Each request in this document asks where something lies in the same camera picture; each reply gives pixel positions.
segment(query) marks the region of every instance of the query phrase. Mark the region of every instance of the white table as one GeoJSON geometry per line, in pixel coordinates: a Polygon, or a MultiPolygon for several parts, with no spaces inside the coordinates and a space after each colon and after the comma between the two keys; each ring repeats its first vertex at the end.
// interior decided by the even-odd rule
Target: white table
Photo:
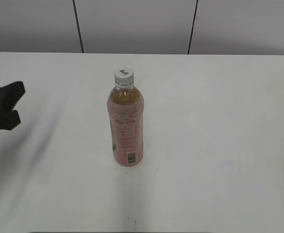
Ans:
{"type": "Polygon", "coordinates": [[[23,81],[0,131],[0,233],[284,233],[284,56],[0,53],[23,81]],[[112,157],[106,101],[127,66],[144,159],[112,157]]]}

